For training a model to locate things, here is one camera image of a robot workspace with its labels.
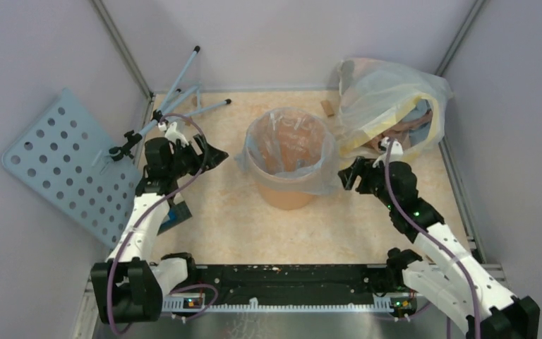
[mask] blue pegboard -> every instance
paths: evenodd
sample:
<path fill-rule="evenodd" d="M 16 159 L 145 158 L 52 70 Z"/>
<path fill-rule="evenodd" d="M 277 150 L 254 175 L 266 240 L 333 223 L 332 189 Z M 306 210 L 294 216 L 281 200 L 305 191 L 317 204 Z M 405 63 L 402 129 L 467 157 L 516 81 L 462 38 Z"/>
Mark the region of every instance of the blue pegboard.
<path fill-rule="evenodd" d="M 73 93 L 61 97 L 3 154 L 3 166 L 114 248 L 133 207 L 140 172 L 113 162 L 115 146 Z"/>

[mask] black clamp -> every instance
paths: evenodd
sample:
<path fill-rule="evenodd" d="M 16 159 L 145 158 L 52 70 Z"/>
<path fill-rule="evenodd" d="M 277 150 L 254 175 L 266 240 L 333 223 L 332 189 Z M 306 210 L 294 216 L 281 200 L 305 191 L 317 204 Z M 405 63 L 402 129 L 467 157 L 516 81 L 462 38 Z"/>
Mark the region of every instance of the black clamp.
<path fill-rule="evenodd" d="M 360 194 L 373 194 L 379 198 L 390 210 L 394 227 L 414 242 L 418 231 L 393 206 L 385 183 L 385 166 L 380 163 L 373 167 L 374 162 L 374 159 L 357 157 L 350 167 L 338 172 L 342 185 L 347 191 L 352 190 L 356 179 L 360 177 L 361 181 L 355 191 Z M 444 223 L 443 216 L 431 204 L 418 197 L 416 175 L 410 165 L 401 161 L 390 162 L 390 183 L 398 204 L 417 225 L 426 230 L 438 222 Z"/>

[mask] light blue metal legs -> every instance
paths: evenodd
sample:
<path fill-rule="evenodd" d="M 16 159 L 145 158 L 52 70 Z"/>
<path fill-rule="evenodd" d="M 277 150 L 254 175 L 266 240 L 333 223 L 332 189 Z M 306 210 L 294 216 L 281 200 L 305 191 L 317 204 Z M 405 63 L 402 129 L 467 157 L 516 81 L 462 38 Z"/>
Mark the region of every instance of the light blue metal legs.
<path fill-rule="evenodd" d="M 193 117 L 195 115 L 201 114 L 203 112 L 209 111 L 211 109 L 221 107 L 223 105 L 229 105 L 231 102 L 230 99 L 225 99 L 221 102 L 218 102 L 216 104 L 210 105 L 208 107 L 202 107 L 200 102 L 200 84 L 196 84 L 188 88 L 185 92 L 182 92 L 177 88 L 178 84 L 182 80 L 183 76 L 186 74 L 186 71 L 192 64 L 192 61 L 200 51 L 200 47 L 196 46 L 194 47 L 194 50 L 192 51 L 192 54 L 190 55 L 190 58 L 188 58 L 188 61 L 186 62 L 186 65 L 184 65 L 183 69 L 179 73 L 178 77 L 174 81 L 174 84 L 169 89 L 169 92 L 165 95 L 165 98 L 163 99 L 163 102 L 159 106 L 159 111 L 165 115 L 168 113 L 171 113 L 176 109 L 184 100 L 186 100 L 188 97 L 190 97 L 192 94 L 196 94 L 196 110 L 193 110 L 192 112 L 184 114 L 186 117 Z M 144 126 L 144 128 L 138 132 L 142 137 L 146 136 L 146 133 L 150 131 L 153 127 L 157 125 L 156 120 L 152 120 L 149 124 Z"/>

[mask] cable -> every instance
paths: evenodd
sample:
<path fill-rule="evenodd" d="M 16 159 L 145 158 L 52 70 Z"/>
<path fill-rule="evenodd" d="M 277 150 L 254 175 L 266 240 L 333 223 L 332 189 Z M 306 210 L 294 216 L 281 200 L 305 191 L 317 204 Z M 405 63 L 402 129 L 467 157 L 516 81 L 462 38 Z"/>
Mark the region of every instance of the cable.
<path fill-rule="evenodd" d="M 201 288 L 201 287 L 208 288 L 209 290 L 212 290 L 215 293 L 215 296 L 213 297 L 213 300 L 211 300 L 210 303 L 208 303 L 205 307 L 203 307 L 203 309 L 198 311 L 196 314 L 193 314 L 193 315 L 189 316 L 188 318 L 186 318 L 185 321 L 196 319 L 199 316 L 204 315 L 205 311 L 217 301 L 217 298 L 219 297 L 219 291 L 217 291 L 217 288 L 215 288 L 215 286 L 213 286 L 213 285 L 196 284 L 196 285 L 190 285 L 190 286 L 182 287 L 182 288 L 179 288 L 177 290 L 173 290 L 173 291 L 171 291 L 169 293 L 169 294 L 173 295 L 173 294 L 176 294 L 176 293 L 182 293 L 182 292 L 185 292 L 185 291 L 194 290 L 195 288 Z"/>
<path fill-rule="evenodd" d="M 404 212 L 404 209 L 400 206 L 398 203 L 396 196 L 394 195 L 394 190 L 392 189 L 392 183 L 390 181 L 390 155 L 392 153 L 392 146 L 394 145 L 394 142 L 396 139 L 391 138 L 390 144 L 387 147 L 387 155 L 385 156 L 385 185 L 387 187 L 387 192 L 390 195 L 390 198 L 392 199 L 392 202 L 398 212 L 402 215 L 402 217 L 412 226 L 415 230 L 417 230 L 419 233 L 427 237 L 427 239 L 431 240 L 432 243 L 437 245 L 439 249 L 443 250 L 450 258 L 454 259 L 456 255 L 452 253 L 447 247 L 443 246 L 435 237 L 433 237 L 431 234 L 429 234 L 427 231 L 423 230 L 420 226 L 410 218 L 406 212 Z M 460 267 L 460 270 L 462 271 L 462 274 L 464 274 L 464 277 L 466 278 L 466 281 L 469 283 L 469 288 L 471 289 L 471 297 L 473 299 L 473 315 L 474 315 L 474 328 L 475 328 L 475 339 L 481 339 L 481 313 L 478 307 L 478 297 L 476 294 L 476 290 L 474 288 L 473 278 L 471 277 L 471 274 L 469 271 L 462 265 L 460 261 L 456 261 L 456 264 L 458 267 Z"/>
<path fill-rule="evenodd" d="M 200 166 L 200 168 L 198 169 L 198 171 L 196 172 L 196 174 L 194 174 L 194 176 L 191 177 L 188 180 L 188 182 L 186 182 L 184 185 L 180 186 L 178 189 L 171 192 L 170 194 L 167 194 L 166 196 L 164 196 L 163 198 L 161 198 L 160 200 L 158 200 L 154 204 L 152 204 L 152 206 L 147 208 L 147 210 L 138 218 L 138 220 L 136 221 L 136 224 L 134 224 L 134 226 L 132 227 L 132 230 L 130 232 L 128 232 L 128 235 L 126 236 L 124 241 L 121 243 L 121 248 L 119 249 L 119 251 L 117 251 L 117 254 L 115 255 L 115 258 L 113 259 L 113 264 L 111 265 L 111 270 L 109 271 L 109 278 L 107 279 L 107 320 L 109 320 L 109 327 L 111 328 L 111 332 L 113 332 L 113 334 L 115 334 L 115 335 L 124 334 L 125 332 L 128 331 L 128 329 L 132 325 L 131 323 L 129 323 L 121 331 L 117 329 L 117 327 L 115 326 L 115 320 L 113 319 L 113 295 L 112 295 L 113 294 L 113 278 L 115 276 L 115 270 L 117 269 L 117 264 L 119 263 L 119 259 L 121 258 L 122 253 L 124 252 L 124 250 L 126 249 L 126 246 L 130 242 L 130 238 L 134 234 L 134 231 L 138 229 L 138 226 L 141 224 L 141 222 L 146 218 L 146 216 L 149 213 L 152 212 L 152 210 L 154 210 L 162 202 L 164 202 L 167 199 L 171 198 L 172 196 L 175 196 L 176 194 L 180 193 L 186 187 L 188 187 L 190 184 L 192 184 L 196 180 L 196 178 L 198 178 L 198 176 L 201 173 L 203 173 L 203 170 L 205 169 L 205 166 L 207 165 L 207 157 L 208 157 L 208 151 L 209 150 L 208 150 L 208 147 L 207 147 L 207 139 L 205 138 L 205 134 L 203 133 L 203 130 L 197 124 L 195 124 L 192 119 L 190 119 L 188 117 L 185 117 L 183 115 L 180 115 L 180 114 L 174 114 L 174 113 L 165 114 L 160 119 L 160 121 L 167 118 L 167 117 L 178 117 L 180 119 L 183 119 L 184 121 L 187 121 L 190 124 L 192 124 L 194 126 L 194 128 L 196 128 L 198 133 L 200 133 L 200 135 L 203 137 L 203 148 L 204 148 L 204 150 L 203 150 L 203 163 Z"/>

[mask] small wooden block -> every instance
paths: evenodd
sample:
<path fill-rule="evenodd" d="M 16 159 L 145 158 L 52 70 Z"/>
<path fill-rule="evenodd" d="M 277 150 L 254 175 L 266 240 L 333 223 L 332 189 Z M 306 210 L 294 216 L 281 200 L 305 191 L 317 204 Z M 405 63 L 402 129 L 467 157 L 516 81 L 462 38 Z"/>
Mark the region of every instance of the small wooden block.
<path fill-rule="evenodd" d="M 335 115 L 335 112 L 333 112 L 333 107 L 331 107 L 331 102 L 329 100 L 323 100 L 321 102 L 321 106 L 323 106 L 323 111 L 325 111 L 325 115 L 328 117 L 333 117 Z"/>

